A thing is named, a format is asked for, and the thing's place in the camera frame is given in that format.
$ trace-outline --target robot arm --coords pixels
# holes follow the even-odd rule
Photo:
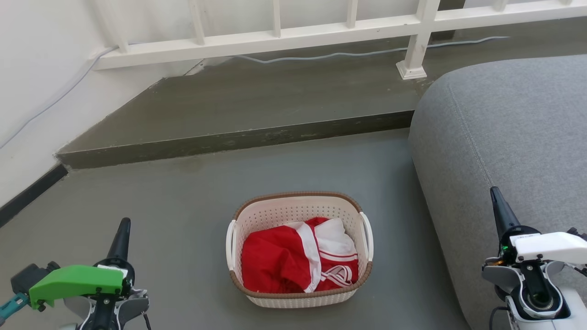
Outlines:
[[[150,330],[145,314],[149,297],[146,290],[134,288],[134,268],[127,261],[129,240],[130,219],[124,218],[107,258],[92,267],[61,268],[54,262],[47,268],[27,266],[11,279],[16,296],[0,307],[0,326],[25,305],[42,312],[45,304],[53,307],[56,299],[63,299],[66,307],[84,321],[62,329],[123,330],[128,321],[143,315]]]
[[[586,328],[587,308],[572,289],[559,289],[551,277],[564,266],[587,276],[587,235],[541,234],[521,225],[497,187],[491,199],[500,249],[487,258],[482,276],[493,283],[507,303],[510,325],[516,330],[579,330]]]

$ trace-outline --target white fabric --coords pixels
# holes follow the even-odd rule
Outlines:
[[[334,261],[349,261],[357,259],[355,242],[345,234],[345,226],[340,218],[330,219],[314,227],[318,249],[323,258]]]
[[[299,237],[302,239],[303,252],[310,263],[310,277],[311,282],[303,291],[305,293],[314,292],[320,283],[322,275],[322,263],[320,262],[320,255],[318,254],[318,247],[314,239],[314,233],[310,226],[302,221],[286,224],[286,226],[295,229]]]

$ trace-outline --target gray floor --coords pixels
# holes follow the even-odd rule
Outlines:
[[[160,329],[467,329],[407,146],[408,130],[71,173],[0,228],[0,301],[22,267],[93,264],[119,220],[133,220],[130,261],[149,289]],[[263,309],[232,285],[224,239],[234,211],[266,193],[333,190],[372,222],[371,277],[348,302]],[[62,303],[30,309],[3,330],[53,329],[77,320]],[[145,329],[141,319],[128,329]]]

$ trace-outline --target concrete step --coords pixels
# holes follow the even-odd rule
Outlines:
[[[587,53],[587,18],[457,31],[455,40],[511,36],[429,49],[428,78],[401,80],[405,52],[259,64],[229,61],[163,79],[57,154],[70,169],[192,156],[409,127],[419,97],[441,75],[495,60]],[[259,59],[365,53],[408,38],[254,54]]]

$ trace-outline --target white cable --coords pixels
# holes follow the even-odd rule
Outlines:
[[[473,41],[445,42],[445,43],[438,43],[436,45],[428,45],[428,48],[436,48],[436,47],[451,46],[451,45],[468,45],[468,44],[472,44],[472,43],[480,43],[480,42],[484,42],[484,41],[488,41],[488,40],[504,39],[504,38],[509,38],[509,37],[507,37],[507,36],[490,36],[490,37],[487,37],[487,38],[483,38],[483,39],[479,39],[479,40],[473,40]],[[104,56],[104,55],[106,55],[106,54],[108,54],[111,51],[116,50],[116,49],[118,49],[118,46],[110,47],[110,48],[104,50],[103,52],[99,53],[94,58],[94,60],[92,61],[92,64],[89,66],[89,68],[86,69],[86,71],[80,76],[80,78],[76,79],[75,82],[69,88],[67,88],[65,90],[65,92],[59,94],[43,110],[41,110],[39,113],[37,113],[36,115],[32,116],[31,118],[27,119],[22,125],[18,126],[14,130],[14,132],[12,134],[10,134],[10,136],[4,142],[2,142],[2,144],[0,144],[0,149],[4,148],[4,146],[6,146],[10,141],[12,141],[12,139],[14,139],[26,127],[26,125],[28,125],[31,121],[33,121],[38,116],[40,116],[43,113],[45,113],[47,110],[49,110],[49,108],[51,108],[52,106],[54,106],[55,103],[61,101],[61,99],[63,99],[69,92],[71,92],[87,76],[87,74],[94,68],[94,66],[96,65],[96,63],[98,62],[98,60],[102,56]],[[378,52],[360,53],[360,54],[354,54],[354,53],[334,53],[334,54],[324,55],[324,56],[315,56],[315,57],[312,57],[312,58],[278,58],[278,59],[271,59],[271,60],[260,60],[260,59],[250,58],[250,57],[244,56],[244,55],[233,55],[232,57],[241,58],[241,59],[248,59],[248,60],[251,60],[253,62],[262,63],[262,64],[268,64],[268,63],[280,62],[280,61],[283,61],[283,60],[317,60],[317,59],[331,58],[331,57],[334,57],[334,56],[370,56],[370,55],[378,55],[378,54],[399,52],[399,51],[402,51],[402,50],[407,50],[407,47],[395,48],[395,49],[388,49],[388,50],[380,50]]]
[[[436,47],[451,46],[451,45],[468,45],[468,44],[472,44],[472,43],[480,43],[480,42],[484,42],[484,41],[488,41],[488,40],[504,39],[504,38],[509,38],[509,37],[508,36],[490,36],[490,37],[479,39],[479,40],[445,42],[445,43],[438,43],[435,45],[428,45],[427,48],[436,48]],[[274,63],[274,62],[280,62],[283,60],[317,60],[317,59],[332,58],[334,56],[357,56],[357,57],[358,56],[370,56],[370,55],[400,52],[402,50],[407,50],[407,47],[388,49],[388,50],[380,50],[378,52],[361,53],[361,54],[334,53],[334,54],[330,54],[330,55],[315,56],[312,58],[278,58],[278,59],[270,59],[270,60],[260,60],[260,59],[250,58],[249,56],[244,56],[244,55],[233,55],[232,57],[240,58],[240,59],[248,59],[253,62],[257,62],[257,63],[261,63],[261,64],[269,64],[269,63]]]
[[[79,84],[87,76],[87,74],[92,70],[92,68],[94,68],[94,65],[96,65],[96,63],[98,62],[98,60],[102,56],[108,54],[109,52],[111,52],[115,49],[118,49],[118,46],[110,47],[110,48],[104,50],[103,52],[99,53],[98,56],[96,56],[94,58],[94,61],[92,61],[92,64],[90,65],[90,67],[77,80],[75,80],[75,82],[71,85],[70,88],[66,89],[65,92],[59,94],[53,101],[51,101],[49,103],[48,106],[46,106],[39,113],[37,113],[36,115],[29,118],[22,125],[18,126],[17,129],[8,137],[8,139],[6,139],[4,142],[2,142],[2,144],[0,144],[0,149],[4,148],[4,146],[6,146],[10,141],[12,141],[12,139],[14,139],[14,137],[17,136],[18,133],[20,133],[25,128],[26,125],[28,125],[31,121],[33,121],[33,119],[37,118],[38,116],[42,115],[45,111],[49,110],[49,108],[54,106],[55,103],[61,101],[61,99],[63,99],[69,92],[71,92],[75,88],[75,86],[77,86],[77,84]]]
[[[578,266],[583,267],[583,265],[575,265],[575,264],[571,264],[569,262],[565,262],[565,266],[569,267],[572,270],[574,270],[575,268],[579,268]]]

